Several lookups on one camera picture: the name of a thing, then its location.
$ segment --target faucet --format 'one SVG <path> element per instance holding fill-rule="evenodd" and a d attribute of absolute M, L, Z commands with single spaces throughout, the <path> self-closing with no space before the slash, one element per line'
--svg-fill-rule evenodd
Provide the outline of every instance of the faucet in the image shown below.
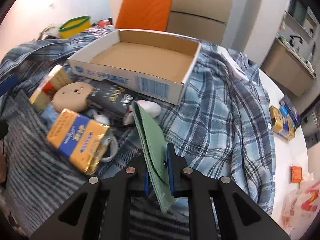
<path fill-rule="evenodd" d="M 290 46 L 292 46 L 292 47 L 294 47 L 294 43 L 293 43 L 293 39 L 294 38 L 299 38 L 300 39 L 300 44 L 303 44 L 303 39 L 300 37 L 300 36 L 295 36 L 295 35 L 290 35 L 290 37 L 291 37 L 291 40 L 289 41 L 289 44 L 290 44 Z"/>

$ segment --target orange snack package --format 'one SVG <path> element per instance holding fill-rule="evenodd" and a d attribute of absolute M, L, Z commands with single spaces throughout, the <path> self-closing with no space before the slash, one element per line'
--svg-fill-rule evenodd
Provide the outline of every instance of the orange snack package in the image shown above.
<path fill-rule="evenodd" d="M 298 166 L 291 166 L 291 182 L 300 183 L 302 180 L 302 168 Z"/>

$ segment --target blue gripper pad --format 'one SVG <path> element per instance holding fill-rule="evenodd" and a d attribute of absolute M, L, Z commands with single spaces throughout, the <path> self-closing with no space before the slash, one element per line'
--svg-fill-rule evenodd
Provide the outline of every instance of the blue gripper pad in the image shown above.
<path fill-rule="evenodd" d="M 174 189 L 174 175 L 173 175 L 173 167 L 172 167 L 172 160 L 171 160 L 171 154 L 170 154 L 170 147 L 169 144 L 167 144 L 167 165 L 168 165 L 168 174 L 169 174 L 169 186 L 171 195 L 173 196 L 173 193 L 175 191 Z"/>
<path fill-rule="evenodd" d="M 0 96 L 6 93 L 9 89 L 15 87 L 18 83 L 18 75 L 16 73 L 11 74 L 0 83 Z"/>
<path fill-rule="evenodd" d="M 144 174 L 144 195 L 148 196 L 151 192 L 152 186 L 150 183 L 150 176 L 149 176 L 149 172 L 146 171 L 146 173 Z"/>

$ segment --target round sanding pad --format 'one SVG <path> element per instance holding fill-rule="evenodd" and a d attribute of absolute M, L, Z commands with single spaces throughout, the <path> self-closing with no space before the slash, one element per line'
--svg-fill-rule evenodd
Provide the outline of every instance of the round sanding pad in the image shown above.
<path fill-rule="evenodd" d="M 86 98 L 92 89 L 92 85 L 84 82 L 66 85 L 53 96 L 53 107 L 58 113 L 65 108 L 77 113 L 84 111 L 87 108 Z"/>

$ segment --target plastic bag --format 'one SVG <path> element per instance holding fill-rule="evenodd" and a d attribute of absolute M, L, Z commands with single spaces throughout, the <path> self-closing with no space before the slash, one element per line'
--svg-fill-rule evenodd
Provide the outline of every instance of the plastic bag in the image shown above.
<path fill-rule="evenodd" d="M 284 199 L 282 228 L 291 240 L 299 239 L 313 222 L 320 209 L 320 181 L 308 174 L 298 190 L 291 191 Z"/>

